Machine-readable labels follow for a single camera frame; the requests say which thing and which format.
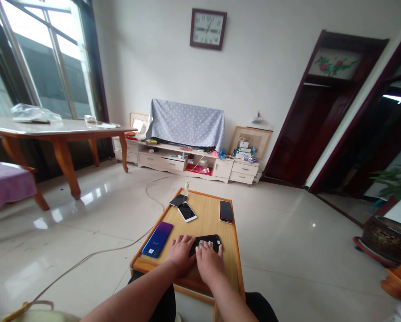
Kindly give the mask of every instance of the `clock face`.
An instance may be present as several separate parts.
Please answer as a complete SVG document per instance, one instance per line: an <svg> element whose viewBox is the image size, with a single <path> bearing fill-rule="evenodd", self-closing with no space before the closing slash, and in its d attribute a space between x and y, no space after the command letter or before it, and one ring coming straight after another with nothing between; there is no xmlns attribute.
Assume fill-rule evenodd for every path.
<svg viewBox="0 0 401 322"><path fill-rule="evenodd" d="M223 21L223 15L197 12L194 15L193 42L218 46Z"/></svg>

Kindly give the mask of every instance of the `black pants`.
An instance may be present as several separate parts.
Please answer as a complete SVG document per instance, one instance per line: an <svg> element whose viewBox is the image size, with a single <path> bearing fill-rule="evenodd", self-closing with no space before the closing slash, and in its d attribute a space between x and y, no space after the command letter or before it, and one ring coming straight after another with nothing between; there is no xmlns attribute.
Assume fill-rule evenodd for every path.
<svg viewBox="0 0 401 322"><path fill-rule="evenodd" d="M140 278L144 275L141 272L134 271L133 276L129 281L129 284L135 279ZM256 318L262 321L278 322L275 312L270 306L269 302L260 293L247 293L245 292L246 304L249 309L254 313ZM166 292L163 294L159 304L157 305L150 321L164 321L174 322L177 313L177 307L175 302L175 291L173 290L173 284L169 286Z"/></svg>

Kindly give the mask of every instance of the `wooden table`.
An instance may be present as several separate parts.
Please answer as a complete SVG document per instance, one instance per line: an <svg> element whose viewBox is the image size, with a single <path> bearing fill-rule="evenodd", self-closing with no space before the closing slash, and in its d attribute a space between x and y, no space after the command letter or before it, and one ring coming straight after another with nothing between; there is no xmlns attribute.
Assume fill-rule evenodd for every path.
<svg viewBox="0 0 401 322"><path fill-rule="evenodd" d="M183 193L183 191L184 189L180 188L175 197ZM239 257L235 222L230 225L219 220L220 200L232 203L229 199L223 199L190 190L187 202L195 212L197 219L188 223L184 221L184 218L182 218L182 215L176 207L168 205L132 259L130 263L131 269L142 273L148 273L163 263L168 256L170 241L176 239L179 235L187 234L199 237L217 234L224 248L223 259L226 276L230 279L233 287L241 294L242 298L245 299L244 281L242 278L242 267L241 259ZM142 254L141 251L161 221L173 224L173 229L159 258L146 256ZM174 284L188 289L189 292L183 291L185 294L196 297L206 303L210 303L208 300L199 298L196 293L193 293L198 292L204 296L212 296L211 291L200 278L196 265L188 271L184 277L176 279Z"/></svg>
<svg viewBox="0 0 401 322"><path fill-rule="evenodd" d="M136 131L133 128L106 129L96 127L93 123L84 120L62 120L51 124L16 123L9 118L0 118L0 135L2 144L9 156L19 165L29 166L20 150L18 139L38 139L50 141L54 146L56 159L71 188L71 195L75 200L81 197L80 186L76 179L72 157L67 142L88 140L96 167L99 166L96 139L119 136L122 148L122 161L125 172L128 172L127 144L124 132Z"/></svg>

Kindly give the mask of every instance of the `smartphone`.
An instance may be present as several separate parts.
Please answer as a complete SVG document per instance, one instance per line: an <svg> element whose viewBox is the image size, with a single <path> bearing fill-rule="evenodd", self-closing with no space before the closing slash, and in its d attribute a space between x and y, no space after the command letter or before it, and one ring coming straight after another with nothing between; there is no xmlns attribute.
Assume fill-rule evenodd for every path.
<svg viewBox="0 0 401 322"><path fill-rule="evenodd" d="M208 236L201 236L196 237L191 249L189 256L193 256L196 253L196 246L202 244L204 242L212 242L212 248L218 253L218 247L221 245L221 240L219 239L218 235L208 235Z"/></svg>
<svg viewBox="0 0 401 322"><path fill-rule="evenodd" d="M161 221L158 224L156 230L154 230L154 232L152 233L150 239L148 239L148 242L145 244L144 249L142 249L142 253L147 256L158 258L160 256L161 250L168 240L172 228L172 224Z"/></svg>
<svg viewBox="0 0 401 322"><path fill-rule="evenodd" d="M187 200L187 196L184 195L178 195L174 200L172 200L169 204L171 204L174 207L179 207L181 206L181 203Z"/></svg>
<svg viewBox="0 0 401 322"><path fill-rule="evenodd" d="M219 202L219 220L228 224L233 224L233 209L228 201Z"/></svg>
<svg viewBox="0 0 401 322"><path fill-rule="evenodd" d="M181 203L181 205L178 207L178 209L186 222L192 221L197 218L196 214L190 208L190 206L188 205L188 203L186 201Z"/></svg>

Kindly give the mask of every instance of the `potted plant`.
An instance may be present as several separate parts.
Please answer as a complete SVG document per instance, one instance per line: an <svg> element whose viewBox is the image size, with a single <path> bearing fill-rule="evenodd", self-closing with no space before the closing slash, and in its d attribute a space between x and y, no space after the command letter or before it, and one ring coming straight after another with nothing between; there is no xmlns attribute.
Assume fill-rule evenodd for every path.
<svg viewBox="0 0 401 322"><path fill-rule="evenodd" d="M380 197L401 200L401 165L389 171L376 171L371 177L387 187ZM395 264L401 263L401 223L383 216L373 216L363 231L361 241L368 248Z"/></svg>

